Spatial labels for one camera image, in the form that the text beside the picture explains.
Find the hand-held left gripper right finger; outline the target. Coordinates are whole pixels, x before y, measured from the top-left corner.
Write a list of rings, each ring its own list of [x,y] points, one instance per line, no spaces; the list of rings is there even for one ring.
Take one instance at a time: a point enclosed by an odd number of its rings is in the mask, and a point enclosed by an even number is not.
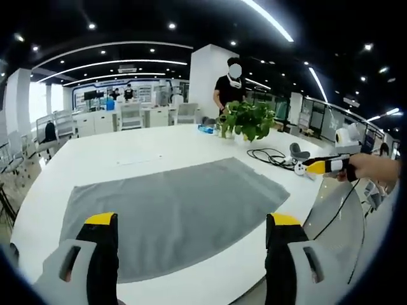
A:
[[[266,215],[265,304],[340,304],[346,294],[336,257],[290,215]]]

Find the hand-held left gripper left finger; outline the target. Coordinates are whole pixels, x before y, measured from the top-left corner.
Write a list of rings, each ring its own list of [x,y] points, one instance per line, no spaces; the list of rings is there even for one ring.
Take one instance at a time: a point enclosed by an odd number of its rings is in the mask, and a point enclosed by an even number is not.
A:
[[[118,267],[118,214],[100,213],[45,259],[33,287],[46,304],[119,304]]]

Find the person's right hand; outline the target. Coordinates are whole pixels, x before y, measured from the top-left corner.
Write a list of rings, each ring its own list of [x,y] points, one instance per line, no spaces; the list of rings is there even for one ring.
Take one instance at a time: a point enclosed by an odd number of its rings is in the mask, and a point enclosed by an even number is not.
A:
[[[343,160],[343,169],[336,174],[336,179],[340,182],[353,182],[357,180],[359,172],[361,154],[351,155],[349,158]]]

